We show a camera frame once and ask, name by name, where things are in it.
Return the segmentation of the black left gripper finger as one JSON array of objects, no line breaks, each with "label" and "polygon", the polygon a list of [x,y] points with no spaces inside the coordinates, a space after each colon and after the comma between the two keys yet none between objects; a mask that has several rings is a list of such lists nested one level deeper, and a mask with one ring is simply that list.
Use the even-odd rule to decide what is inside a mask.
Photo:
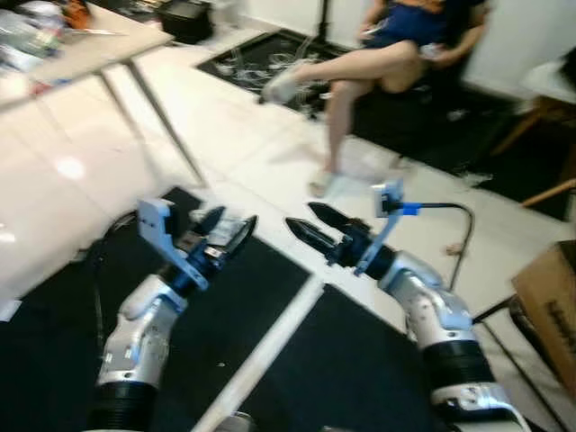
[{"label": "black left gripper finger", "polygon": [[215,206],[209,210],[194,211],[193,234],[202,236],[205,241],[222,241],[225,235],[225,206]]},{"label": "black left gripper finger", "polygon": [[225,235],[223,235],[223,243],[220,246],[221,268],[229,263],[246,246],[248,239],[255,234],[258,217],[248,215],[248,217],[241,219],[236,215],[236,217],[226,218],[225,223]]}]

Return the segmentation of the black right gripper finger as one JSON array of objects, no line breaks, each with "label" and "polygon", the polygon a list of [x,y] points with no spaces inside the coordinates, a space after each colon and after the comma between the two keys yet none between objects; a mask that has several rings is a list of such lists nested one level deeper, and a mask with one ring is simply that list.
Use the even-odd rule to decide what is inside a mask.
[{"label": "black right gripper finger", "polygon": [[335,207],[324,202],[308,202],[306,206],[325,225],[335,228],[343,235],[354,236],[358,233],[358,227],[354,224],[353,218],[348,217],[341,210],[335,209]]},{"label": "black right gripper finger", "polygon": [[285,218],[284,225],[297,239],[320,252],[326,260],[333,260],[337,256],[335,252],[338,250],[338,243],[308,220]]}]

